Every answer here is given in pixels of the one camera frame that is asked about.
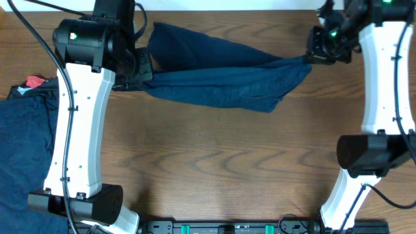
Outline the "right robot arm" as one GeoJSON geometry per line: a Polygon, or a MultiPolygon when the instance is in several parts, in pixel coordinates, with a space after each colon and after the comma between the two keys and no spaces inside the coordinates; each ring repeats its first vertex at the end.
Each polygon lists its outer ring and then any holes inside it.
{"type": "Polygon", "coordinates": [[[363,56],[365,108],[358,135],[337,142],[340,166],[334,188],[309,224],[310,233],[388,233],[383,221],[358,221],[368,193],[388,172],[415,158],[408,58],[415,1],[345,1],[343,12],[327,0],[317,11],[305,61],[332,65],[363,56]]]}

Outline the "navy blue shorts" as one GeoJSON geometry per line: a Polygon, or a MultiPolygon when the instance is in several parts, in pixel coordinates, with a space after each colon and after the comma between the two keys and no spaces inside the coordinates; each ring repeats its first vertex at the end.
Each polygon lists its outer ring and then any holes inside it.
{"type": "Polygon", "coordinates": [[[281,58],[167,23],[154,23],[147,49],[161,70],[143,91],[208,107],[272,112],[312,70],[303,57],[281,58]]]}

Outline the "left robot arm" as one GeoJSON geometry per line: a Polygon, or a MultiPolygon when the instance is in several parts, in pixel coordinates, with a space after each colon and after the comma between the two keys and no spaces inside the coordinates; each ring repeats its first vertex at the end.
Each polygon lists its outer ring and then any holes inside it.
{"type": "Polygon", "coordinates": [[[58,119],[53,158],[32,210],[66,218],[74,233],[144,233],[139,215],[123,204],[119,185],[101,176],[101,142],[112,91],[138,88],[153,77],[134,1],[96,1],[91,15],[65,19],[53,32],[58,63],[58,119]]]}

